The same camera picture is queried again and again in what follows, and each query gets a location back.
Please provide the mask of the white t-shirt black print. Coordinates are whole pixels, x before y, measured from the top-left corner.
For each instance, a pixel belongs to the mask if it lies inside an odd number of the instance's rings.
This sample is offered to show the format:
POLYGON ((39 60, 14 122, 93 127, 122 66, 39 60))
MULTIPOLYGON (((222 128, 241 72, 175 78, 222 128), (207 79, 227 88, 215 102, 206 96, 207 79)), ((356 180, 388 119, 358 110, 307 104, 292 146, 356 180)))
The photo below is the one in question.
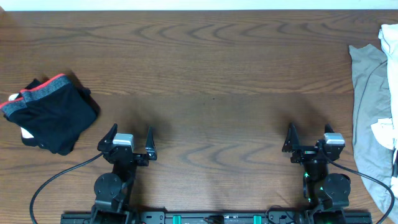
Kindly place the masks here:
POLYGON ((378 35, 387 56, 387 81, 391 95, 391 118, 378 119, 371 125, 378 143, 390 150, 397 149, 397 24, 383 24, 378 35))

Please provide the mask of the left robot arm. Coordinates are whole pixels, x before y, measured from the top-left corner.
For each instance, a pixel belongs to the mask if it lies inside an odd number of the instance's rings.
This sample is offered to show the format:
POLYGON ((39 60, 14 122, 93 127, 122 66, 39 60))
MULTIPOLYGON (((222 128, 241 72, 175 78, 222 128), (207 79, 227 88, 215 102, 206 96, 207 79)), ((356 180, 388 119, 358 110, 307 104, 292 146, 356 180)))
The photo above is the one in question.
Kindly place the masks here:
POLYGON ((136 169, 157 160, 153 128, 149 127, 145 153, 134 152, 134 136, 118 133, 114 124, 98 143, 97 150, 113 165, 111 172, 99 176, 94 184, 96 195, 90 223, 140 223, 140 214, 130 207, 136 169))

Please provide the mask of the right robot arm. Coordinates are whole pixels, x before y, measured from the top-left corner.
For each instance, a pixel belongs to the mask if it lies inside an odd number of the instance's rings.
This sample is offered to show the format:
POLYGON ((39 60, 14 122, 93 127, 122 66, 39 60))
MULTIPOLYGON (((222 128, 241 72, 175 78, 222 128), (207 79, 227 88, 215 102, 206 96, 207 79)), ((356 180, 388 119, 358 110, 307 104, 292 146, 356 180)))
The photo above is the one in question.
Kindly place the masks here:
POLYGON ((329 173, 328 165, 340 158, 345 140, 325 125, 323 139, 313 146, 300 144, 296 127, 289 124, 282 152, 291 153, 290 161, 304 168, 303 196, 309 207, 295 212, 294 223, 345 223, 343 208, 349 205, 351 180, 345 174, 329 173))

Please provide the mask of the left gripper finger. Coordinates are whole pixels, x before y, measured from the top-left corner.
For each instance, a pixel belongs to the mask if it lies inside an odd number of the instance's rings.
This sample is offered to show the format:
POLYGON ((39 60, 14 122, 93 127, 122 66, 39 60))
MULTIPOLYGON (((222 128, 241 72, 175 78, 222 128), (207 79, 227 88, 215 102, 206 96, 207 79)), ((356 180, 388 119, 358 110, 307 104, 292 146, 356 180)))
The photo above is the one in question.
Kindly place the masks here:
POLYGON ((108 133, 103 137, 103 143, 112 143, 115 135, 117 134, 118 125, 116 123, 113 124, 112 128, 108 131, 108 133))
POLYGON ((146 151, 148 160, 156 161, 157 160, 157 151, 153 137, 153 127, 150 126, 147 133, 147 140, 146 140, 146 151))

